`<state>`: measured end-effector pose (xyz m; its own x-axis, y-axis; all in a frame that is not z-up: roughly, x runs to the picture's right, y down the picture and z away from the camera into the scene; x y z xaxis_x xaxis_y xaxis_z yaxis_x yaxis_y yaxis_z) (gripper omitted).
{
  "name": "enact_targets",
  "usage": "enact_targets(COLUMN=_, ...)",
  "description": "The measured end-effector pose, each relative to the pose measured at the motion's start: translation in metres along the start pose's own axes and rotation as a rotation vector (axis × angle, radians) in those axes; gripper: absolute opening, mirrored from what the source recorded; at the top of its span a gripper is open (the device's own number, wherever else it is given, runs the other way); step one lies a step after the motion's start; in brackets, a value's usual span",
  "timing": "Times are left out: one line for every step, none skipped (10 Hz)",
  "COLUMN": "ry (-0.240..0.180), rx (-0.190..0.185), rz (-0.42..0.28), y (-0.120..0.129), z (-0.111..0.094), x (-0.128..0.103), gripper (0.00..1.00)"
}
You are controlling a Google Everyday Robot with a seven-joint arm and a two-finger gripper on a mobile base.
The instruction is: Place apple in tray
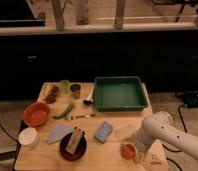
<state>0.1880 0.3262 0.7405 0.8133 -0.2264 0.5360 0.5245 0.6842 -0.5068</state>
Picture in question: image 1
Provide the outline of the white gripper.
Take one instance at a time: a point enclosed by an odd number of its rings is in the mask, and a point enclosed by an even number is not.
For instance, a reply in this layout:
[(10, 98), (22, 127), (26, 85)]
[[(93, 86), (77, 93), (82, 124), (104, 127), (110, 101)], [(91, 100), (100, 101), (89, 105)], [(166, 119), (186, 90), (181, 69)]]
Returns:
[(148, 136), (142, 129), (138, 129), (131, 136), (131, 142), (138, 151), (138, 154), (145, 158), (150, 148)]

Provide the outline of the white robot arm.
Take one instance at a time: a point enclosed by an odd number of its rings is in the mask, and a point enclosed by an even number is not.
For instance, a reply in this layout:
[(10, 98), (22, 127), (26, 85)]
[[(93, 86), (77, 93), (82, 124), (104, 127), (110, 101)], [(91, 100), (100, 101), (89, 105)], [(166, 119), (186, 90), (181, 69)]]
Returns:
[(198, 160), (198, 137), (173, 127), (171, 123), (171, 115), (164, 111), (146, 116), (132, 134), (131, 142), (140, 152), (146, 152), (156, 140), (161, 140)]

